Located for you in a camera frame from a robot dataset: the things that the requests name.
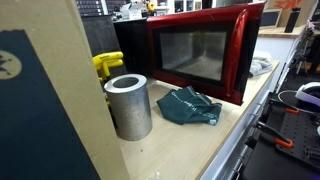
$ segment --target microwave handle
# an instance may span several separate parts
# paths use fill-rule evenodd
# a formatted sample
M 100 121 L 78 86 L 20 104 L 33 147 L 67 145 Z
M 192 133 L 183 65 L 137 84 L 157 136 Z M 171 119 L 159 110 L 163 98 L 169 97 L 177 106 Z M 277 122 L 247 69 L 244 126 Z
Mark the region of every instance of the microwave handle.
M 242 37 L 248 15 L 249 12 L 246 9 L 239 14 L 227 49 L 228 53 L 225 68 L 228 68 L 228 71 L 224 71 L 224 88 L 226 90 L 227 97 L 231 97 L 233 94 L 232 92 L 237 74 L 238 61 L 240 58 Z

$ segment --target cable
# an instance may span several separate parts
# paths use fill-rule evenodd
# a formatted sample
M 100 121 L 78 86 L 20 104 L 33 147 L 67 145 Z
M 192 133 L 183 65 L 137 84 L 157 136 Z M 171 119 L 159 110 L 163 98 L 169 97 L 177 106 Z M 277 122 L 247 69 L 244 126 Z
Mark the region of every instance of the cable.
M 313 114 L 313 115 L 316 115 L 316 116 L 319 116 L 319 117 L 320 117 L 320 114 L 317 113 L 317 112 L 308 111 L 308 110 L 301 109 L 301 108 L 298 108 L 298 107 L 296 107 L 296 106 L 293 106 L 293 105 L 291 105 L 291 104 L 285 103 L 285 102 L 281 99 L 281 97 L 280 97 L 281 94 L 283 94 L 283 93 L 297 93 L 297 91 L 294 91 L 294 90 L 284 90 L 284 91 L 281 91 L 281 92 L 278 94 L 278 99 L 279 99 L 279 101 L 281 101 L 283 104 L 285 104 L 285 105 L 287 105 L 287 106 L 290 106 L 290 107 L 292 107 L 292 108 L 294 108 L 294 109 L 297 109 L 297 110 L 299 110 L 299 111 L 301 111 L 301 112 Z

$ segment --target red microwave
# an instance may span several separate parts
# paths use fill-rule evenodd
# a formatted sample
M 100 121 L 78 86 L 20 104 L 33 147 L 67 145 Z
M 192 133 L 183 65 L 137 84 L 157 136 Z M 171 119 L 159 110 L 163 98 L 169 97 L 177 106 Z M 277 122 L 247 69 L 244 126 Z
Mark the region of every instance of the red microwave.
M 240 4 L 114 25 L 128 71 L 241 105 L 263 7 Z

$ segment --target aluminum tube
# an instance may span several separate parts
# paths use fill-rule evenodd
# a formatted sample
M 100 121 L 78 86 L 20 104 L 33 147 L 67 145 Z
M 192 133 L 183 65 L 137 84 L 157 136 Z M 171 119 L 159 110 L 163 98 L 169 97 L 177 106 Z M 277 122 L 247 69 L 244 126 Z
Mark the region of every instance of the aluminum tube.
M 146 84 L 146 77 L 127 74 L 111 79 L 104 86 L 117 124 L 117 133 L 124 140 L 140 140 L 152 130 Z

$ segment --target microwave window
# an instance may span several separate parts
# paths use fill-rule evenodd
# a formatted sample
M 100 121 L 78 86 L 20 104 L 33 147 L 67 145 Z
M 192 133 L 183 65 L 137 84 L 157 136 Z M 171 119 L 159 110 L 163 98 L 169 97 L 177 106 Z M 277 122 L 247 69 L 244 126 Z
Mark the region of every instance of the microwave window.
M 160 33 L 162 68 L 220 81 L 227 32 Z

